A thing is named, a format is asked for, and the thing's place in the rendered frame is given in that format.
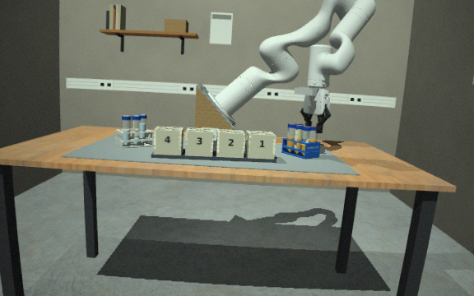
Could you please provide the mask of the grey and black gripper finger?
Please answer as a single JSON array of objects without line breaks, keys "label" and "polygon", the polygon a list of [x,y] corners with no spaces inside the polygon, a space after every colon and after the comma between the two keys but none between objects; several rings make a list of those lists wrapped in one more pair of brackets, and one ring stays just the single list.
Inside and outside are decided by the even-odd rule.
[{"label": "grey and black gripper finger", "polygon": [[325,112],[325,116],[324,116],[324,113],[323,115],[318,115],[318,123],[317,123],[317,126],[316,126],[316,133],[322,133],[323,132],[323,124],[325,123],[325,121],[331,117],[331,114],[328,110],[328,107],[327,105],[325,105],[325,109],[324,109],[324,112]]},{"label": "grey and black gripper finger", "polygon": [[305,126],[307,126],[307,127],[312,126],[311,118],[312,118],[313,114],[305,114],[303,109],[301,109],[300,112],[304,117]]}]

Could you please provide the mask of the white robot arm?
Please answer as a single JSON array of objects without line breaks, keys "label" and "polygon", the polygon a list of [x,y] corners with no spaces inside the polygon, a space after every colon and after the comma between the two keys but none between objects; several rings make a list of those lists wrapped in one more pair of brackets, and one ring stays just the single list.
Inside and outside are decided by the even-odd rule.
[{"label": "white robot arm", "polygon": [[[356,54],[352,41],[375,10],[374,0],[323,0],[318,15],[305,26],[261,43],[259,53],[271,69],[270,72],[250,67],[216,97],[211,92],[208,93],[209,96],[213,96],[211,99],[216,106],[234,123],[231,115],[263,88],[271,84],[291,82],[298,76],[299,66],[287,49],[291,45],[310,47],[307,79],[309,87],[295,88],[295,95],[317,96],[317,89],[329,87],[330,75],[340,75],[351,65]],[[314,44],[329,33],[334,13],[341,21],[329,37],[330,45],[338,49],[332,54],[331,46]]]}]

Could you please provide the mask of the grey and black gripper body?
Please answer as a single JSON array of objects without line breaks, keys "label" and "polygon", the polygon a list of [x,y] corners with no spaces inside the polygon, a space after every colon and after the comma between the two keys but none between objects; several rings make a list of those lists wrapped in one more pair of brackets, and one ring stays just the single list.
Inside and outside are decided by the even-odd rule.
[{"label": "grey and black gripper body", "polygon": [[306,95],[304,97],[303,110],[304,110],[304,113],[307,113],[307,114],[322,115],[324,113],[324,115],[326,115],[324,112],[325,105],[327,105],[328,109],[330,108],[329,90],[319,88],[317,89],[317,96]]}]

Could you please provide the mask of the blue tube rack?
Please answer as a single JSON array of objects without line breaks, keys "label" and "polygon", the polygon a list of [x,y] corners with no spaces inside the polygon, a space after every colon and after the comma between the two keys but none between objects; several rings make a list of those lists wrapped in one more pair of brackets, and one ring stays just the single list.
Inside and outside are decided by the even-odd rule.
[{"label": "blue tube rack", "polygon": [[[294,147],[286,146],[287,141],[293,141],[293,142],[305,144],[305,150],[296,149]],[[317,142],[317,141],[316,142],[310,142],[310,143],[303,143],[302,141],[295,141],[295,140],[289,140],[287,138],[284,138],[283,141],[282,141],[281,153],[288,154],[288,155],[293,155],[293,156],[296,156],[296,157],[299,157],[299,158],[302,158],[302,159],[318,158],[319,157],[319,152],[320,152],[320,145],[321,145],[321,142]],[[292,150],[292,152],[289,152],[287,149]],[[299,151],[298,155],[295,153],[295,150]],[[302,155],[301,152],[304,153],[304,156]]]}]

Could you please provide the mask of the grey bench mat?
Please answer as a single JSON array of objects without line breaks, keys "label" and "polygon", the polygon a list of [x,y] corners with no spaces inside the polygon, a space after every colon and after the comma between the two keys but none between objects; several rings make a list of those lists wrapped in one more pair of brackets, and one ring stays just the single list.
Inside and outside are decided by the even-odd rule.
[{"label": "grey bench mat", "polygon": [[151,158],[153,146],[121,148],[115,144],[115,134],[113,134],[112,136],[108,136],[87,146],[83,146],[82,148],[71,151],[65,155],[61,155],[60,157],[157,164],[181,164],[236,169],[263,169],[306,173],[360,175],[353,168],[337,158],[333,153],[323,146],[320,146],[318,158],[302,159],[293,155],[281,153],[282,144],[276,143],[276,162],[274,163],[229,160]]}]

